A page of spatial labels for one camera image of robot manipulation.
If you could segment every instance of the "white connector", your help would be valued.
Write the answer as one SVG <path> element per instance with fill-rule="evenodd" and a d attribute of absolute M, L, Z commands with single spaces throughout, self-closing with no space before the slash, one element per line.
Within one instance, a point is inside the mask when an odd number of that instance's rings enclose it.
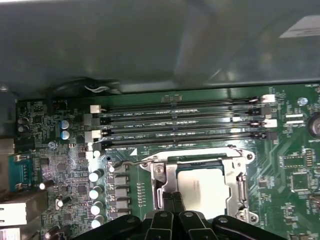
<path fill-rule="evenodd" d="M 92 130 L 91 137 L 93 139 L 100 139 L 102 137 L 102 130 Z"/>
<path fill-rule="evenodd" d="M 90 105 L 90 113 L 91 114 L 100 114 L 101 113 L 101 105 Z"/>
<path fill-rule="evenodd" d="M 276 128 L 278 126 L 277 119 L 265 119 L 263 122 L 265 128 Z"/>
<path fill-rule="evenodd" d="M 27 223 L 25 202 L 0 204 L 0 226 L 25 225 Z"/>
<path fill-rule="evenodd" d="M 94 152 L 93 151 L 86 151 L 85 152 L 85 159 L 87 159 L 88 161 L 93 160 L 94 159 Z"/>
<path fill-rule="evenodd" d="M 274 94 L 263 95 L 261 102 L 263 104 L 275 103 L 276 102 L 276 96 Z"/>

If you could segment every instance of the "white label sticker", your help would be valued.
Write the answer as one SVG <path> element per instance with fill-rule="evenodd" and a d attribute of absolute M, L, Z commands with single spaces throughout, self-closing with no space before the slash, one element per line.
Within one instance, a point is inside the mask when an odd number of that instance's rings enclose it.
<path fill-rule="evenodd" d="M 280 38 L 320 36 L 320 15 L 305 16 L 285 31 Z"/>

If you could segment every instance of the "silver capacitor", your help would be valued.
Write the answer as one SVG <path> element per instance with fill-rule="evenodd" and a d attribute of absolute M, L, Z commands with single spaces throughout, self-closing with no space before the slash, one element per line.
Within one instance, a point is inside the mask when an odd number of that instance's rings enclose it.
<path fill-rule="evenodd" d="M 89 174 L 89 180 L 90 180 L 91 182 L 95 183 L 96 181 L 99 180 L 99 178 L 101 178 L 102 175 L 103 175 L 103 174 L 102 174 L 102 172 L 101 172 L 99 169 L 94 170 L 93 172 L 91 172 L 91 173 Z"/>
<path fill-rule="evenodd" d="M 26 117 L 22 117 L 18 119 L 18 124 L 20 125 L 27 125 L 29 123 L 29 119 Z"/>
<path fill-rule="evenodd" d="M 95 186 L 90 192 L 89 197 L 92 200 L 95 200 L 99 197 L 99 195 L 102 193 L 102 188 L 100 186 Z"/>
<path fill-rule="evenodd" d="M 70 129 L 72 127 L 72 123 L 68 120 L 62 120 L 60 122 L 60 128 L 63 130 Z"/>
<path fill-rule="evenodd" d="M 72 133 L 70 131 L 63 130 L 60 133 L 60 137 L 62 140 L 68 140 L 68 139 L 72 138 Z"/>
<path fill-rule="evenodd" d="M 95 216 L 94 220 L 91 222 L 91 227 L 93 229 L 100 227 L 105 223 L 105 218 L 102 215 Z"/>
<path fill-rule="evenodd" d="M 30 130 L 30 128 L 26 125 L 20 126 L 18 127 L 18 132 L 19 133 L 28 133 Z"/>
<path fill-rule="evenodd" d="M 92 206 L 91 206 L 91 213 L 92 215 L 99 215 L 101 210 L 103 209 L 104 205 L 102 202 L 100 201 L 96 201 Z"/>

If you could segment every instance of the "integrated circuit chip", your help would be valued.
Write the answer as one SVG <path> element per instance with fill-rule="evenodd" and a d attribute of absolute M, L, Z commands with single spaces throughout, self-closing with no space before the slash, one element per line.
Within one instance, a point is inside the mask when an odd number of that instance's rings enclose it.
<path fill-rule="evenodd" d="M 56 168 L 59 170 L 59 171 L 65 171 L 66 170 L 66 164 L 65 163 L 59 163 Z"/>
<path fill-rule="evenodd" d="M 85 185 L 79 185 L 77 187 L 77 191 L 79 194 L 86 194 L 87 193 L 87 187 Z"/>
<path fill-rule="evenodd" d="M 85 157 L 86 157 L 86 153 L 85 152 L 79 152 L 78 153 L 78 158 L 79 159 L 82 159 L 82 158 L 84 159 Z"/>
<path fill-rule="evenodd" d="M 40 115 L 37 115 L 37 116 L 35 116 L 34 118 L 33 118 L 33 122 L 35 123 L 35 124 L 42 124 L 42 116 L 40 116 Z"/>
<path fill-rule="evenodd" d="M 283 167 L 285 168 L 298 168 L 305 165 L 305 159 L 303 156 L 284 156 L 282 157 Z"/>
<path fill-rule="evenodd" d="M 70 213 L 65 213 L 63 215 L 63 220 L 64 221 L 70 221 L 71 220 L 71 214 Z"/>
<path fill-rule="evenodd" d="M 307 172 L 294 172 L 291 175 L 291 189 L 295 192 L 309 189 L 309 174 Z"/>

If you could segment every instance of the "wire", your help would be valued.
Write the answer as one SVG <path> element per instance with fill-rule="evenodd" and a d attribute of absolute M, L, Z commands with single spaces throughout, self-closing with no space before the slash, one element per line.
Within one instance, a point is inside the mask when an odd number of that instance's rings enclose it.
<path fill-rule="evenodd" d="M 113 165 L 113 167 L 114 167 L 115 170 L 117 170 L 117 169 L 121 168 L 122 165 L 136 166 L 136 165 L 145 164 L 145 163 L 154 162 L 154 161 L 155 161 L 154 159 L 147 159 L 147 160 L 144 160 L 144 161 L 135 161 L 135 162 L 132 162 L 132 161 L 120 161 L 120 162 L 117 162 L 115 165 Z"/>
<path fill-rule="evenodd" d="M 97 88 L 90 88 L 88 86 L 84 86 L 85 89 L 95 93 L 95 94 L 98 94 L 98 93 L 102 93 L 103 91 L 108 91 L 110 90 L 110 88 L 108 86 L 100 86 L 100 87 L 97 87 Z"/>

